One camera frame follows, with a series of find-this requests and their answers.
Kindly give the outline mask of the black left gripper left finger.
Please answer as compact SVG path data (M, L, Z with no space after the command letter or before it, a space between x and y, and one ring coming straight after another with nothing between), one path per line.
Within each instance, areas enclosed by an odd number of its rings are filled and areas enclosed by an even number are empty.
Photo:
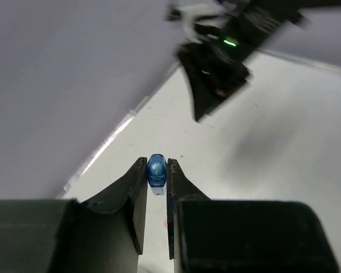
M95 196L0 200L0 272L136 272L143 253L147 160Z

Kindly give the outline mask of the light blue marker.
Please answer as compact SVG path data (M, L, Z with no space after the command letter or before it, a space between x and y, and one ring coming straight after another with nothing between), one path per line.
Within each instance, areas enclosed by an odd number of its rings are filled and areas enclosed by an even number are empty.
M147 164L147 181L155 196L165 195L167 162L162 154L153 154Z

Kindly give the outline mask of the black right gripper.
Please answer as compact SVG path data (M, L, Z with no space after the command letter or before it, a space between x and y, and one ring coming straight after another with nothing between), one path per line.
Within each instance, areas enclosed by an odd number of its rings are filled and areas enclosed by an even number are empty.
M286 22L300 24L304 1L218 1L180 6L168 2L166 20L182 22L187 42L177 57L188 78L196 122L244 87L249 70L243 64Z

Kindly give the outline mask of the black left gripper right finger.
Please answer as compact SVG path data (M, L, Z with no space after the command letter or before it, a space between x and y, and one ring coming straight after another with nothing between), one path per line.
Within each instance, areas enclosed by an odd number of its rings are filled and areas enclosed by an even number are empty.
M167 164L169 258L175 272L339 272L323 225L308 205L213 200Z

